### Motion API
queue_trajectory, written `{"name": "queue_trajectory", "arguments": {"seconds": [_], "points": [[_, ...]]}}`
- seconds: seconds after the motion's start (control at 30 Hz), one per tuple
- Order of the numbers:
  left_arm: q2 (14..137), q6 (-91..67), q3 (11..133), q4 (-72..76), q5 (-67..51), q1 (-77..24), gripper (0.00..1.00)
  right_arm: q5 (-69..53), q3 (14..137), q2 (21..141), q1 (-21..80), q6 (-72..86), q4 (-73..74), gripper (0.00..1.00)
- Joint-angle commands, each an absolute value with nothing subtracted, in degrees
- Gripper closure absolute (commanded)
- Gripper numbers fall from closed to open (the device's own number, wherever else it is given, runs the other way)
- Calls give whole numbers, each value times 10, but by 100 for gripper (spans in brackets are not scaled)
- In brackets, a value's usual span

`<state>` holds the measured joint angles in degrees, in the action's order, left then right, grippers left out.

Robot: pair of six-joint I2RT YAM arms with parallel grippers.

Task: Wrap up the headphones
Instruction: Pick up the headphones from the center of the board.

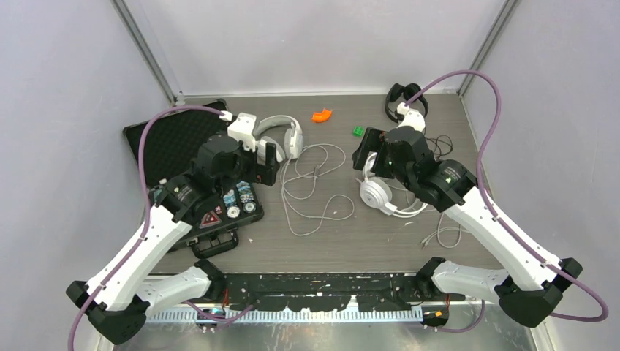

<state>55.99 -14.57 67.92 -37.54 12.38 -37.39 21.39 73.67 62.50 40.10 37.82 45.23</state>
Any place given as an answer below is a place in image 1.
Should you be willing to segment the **white round gaming headphones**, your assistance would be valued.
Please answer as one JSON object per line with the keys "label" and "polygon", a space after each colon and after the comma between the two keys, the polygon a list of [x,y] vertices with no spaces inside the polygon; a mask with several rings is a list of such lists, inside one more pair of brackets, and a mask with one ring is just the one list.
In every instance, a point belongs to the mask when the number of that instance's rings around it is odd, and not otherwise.
{"label": "white round gaming headphones", "polygon": [[398,209],[398,207],[392,203],[393,193],[390,186],[381,178],[371,176],[371,167],[374,165],[376,158],[377,152],[371,152],[366,158],[363,166],[363,178],[358,180],[360,184],[359,194],[361,200],[370,208],[380,210],[387,216],[394,216],[401,219],[415,217],[426,210],[428,205],[419,200],[414,201],[412,205],[403,209]]}

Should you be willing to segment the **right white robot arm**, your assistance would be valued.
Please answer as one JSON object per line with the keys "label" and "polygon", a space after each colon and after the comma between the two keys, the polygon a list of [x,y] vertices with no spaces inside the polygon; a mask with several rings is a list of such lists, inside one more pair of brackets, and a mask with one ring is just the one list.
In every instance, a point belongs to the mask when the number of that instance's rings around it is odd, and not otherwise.
{"label": "right white robot arm", "polygon": [[436,159],[422,132],[369,128],[352,155],[356,170],[394,178],[418,200],[468,230],[501,263],[499,270],[459,265],[432,257],[417,273],[417,290],[427,300],[442,294],[468,295],[499,305],[515,322],[534,328],[550,316],[583,268],[538,246],[491,201],[477,177],[454,159]]}

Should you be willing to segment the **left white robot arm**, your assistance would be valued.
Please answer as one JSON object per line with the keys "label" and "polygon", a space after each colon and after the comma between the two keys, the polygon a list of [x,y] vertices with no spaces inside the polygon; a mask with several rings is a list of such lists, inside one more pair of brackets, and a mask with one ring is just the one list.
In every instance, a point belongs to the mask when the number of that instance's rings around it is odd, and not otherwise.
{"label": "left white robot arm", "polygon": [[247,146],[215,135],[203,143],[185,172],[167,180],[155,199],[146,200],[145,219],[118,254],[87,281],[66,289],[79,308],[69,336],[83,315],[114,345],[132,339],[148,317],[192,298],[217,302],[224,293],[220,272],[202,261],[151,287],[143,282],[164,255],[212,211],[237,184],[274,185],[278,146],[268,141]]}

